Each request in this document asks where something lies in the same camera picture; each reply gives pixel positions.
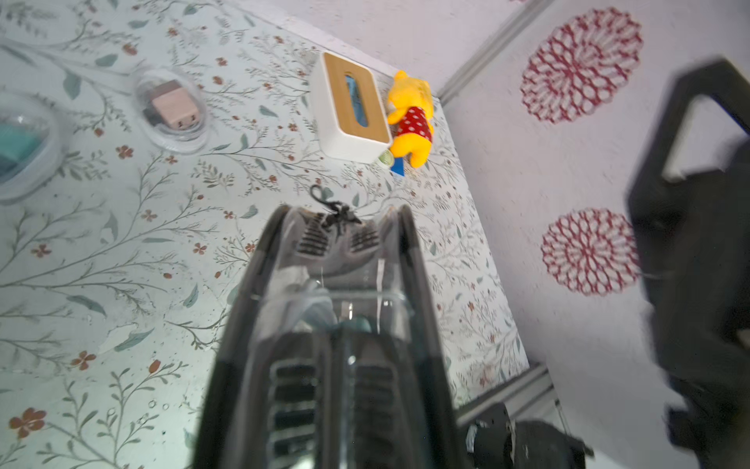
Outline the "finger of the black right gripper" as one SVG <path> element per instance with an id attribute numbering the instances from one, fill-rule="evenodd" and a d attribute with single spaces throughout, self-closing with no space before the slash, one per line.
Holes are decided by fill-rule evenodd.
<path id="1" fill-rule="evenodd" d="M 749 133 L 749 81 L 724 57 L 678 72 L 655 123 L 627 199 L 631 223 L 650 217 L 682 215 L 688 208 L 689 183 L 663 176 L 691 103 L 705 97 L 718 105 L 745 134 Z"/>

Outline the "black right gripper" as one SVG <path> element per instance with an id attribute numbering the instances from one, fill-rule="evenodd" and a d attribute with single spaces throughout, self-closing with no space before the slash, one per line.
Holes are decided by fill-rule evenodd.
<path id="1" fill-rule="evenodd" d="M 749 465 L 749 189 L 711 171 L 641 174 L 641 269 L 656 363 L 685 404 L 667 435 L 701 468 Z"/>

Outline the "black rimmed round lid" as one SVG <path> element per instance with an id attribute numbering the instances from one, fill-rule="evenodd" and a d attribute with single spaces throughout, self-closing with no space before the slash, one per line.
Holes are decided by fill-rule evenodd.
<path id="1" fill-rule="evenodd" d="M 236 291 L 204 401 L 196 468 L 464 466 L 432 289 L 411 209 L 361 218 L 312 186 L 281 205 Z M 293 332 L 322 294 L 372 332 Z"/>

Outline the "pink charger plug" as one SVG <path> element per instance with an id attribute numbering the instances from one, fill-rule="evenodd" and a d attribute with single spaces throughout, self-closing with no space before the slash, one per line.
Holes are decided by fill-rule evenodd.
<path id="1" fill-rule="evenodd" d="M 189 91 L 177 80 L 150 90 L 150 103 L 161 120 L 172 130 L 187 130 L 200 122 L 200 111 Z"/>

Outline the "teal charger plug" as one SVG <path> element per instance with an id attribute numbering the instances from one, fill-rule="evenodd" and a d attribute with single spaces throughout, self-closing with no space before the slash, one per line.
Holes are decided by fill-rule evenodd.
<path id="1" fill-rule="evenodd" d="M 340 329 L 356 332 L 372 332 L 368 318 L 356 317 L 349 310 L 352 303 L 345 302 L 345 315 L 334 311 L 341 301 L 327 295 L 316 294 L 294 300 L 289 305 L 289 324 L 293 332 L 332 332 Z"/>
<path id="2" fill-rule="evenodd" d="M 15 177 L 41 146 L 42 138 L 21 126 L 1 124 L 1 182 Z"/>

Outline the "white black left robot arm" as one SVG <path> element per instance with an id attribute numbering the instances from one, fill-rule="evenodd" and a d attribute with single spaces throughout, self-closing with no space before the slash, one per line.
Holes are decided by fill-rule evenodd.
<path id="1" fill-rule="evenodd" d="M 513 420 L 497 403 L 468 427 L 466 451 L 478 469 L 585 469 L 595 451 L 538 419 Z"/>

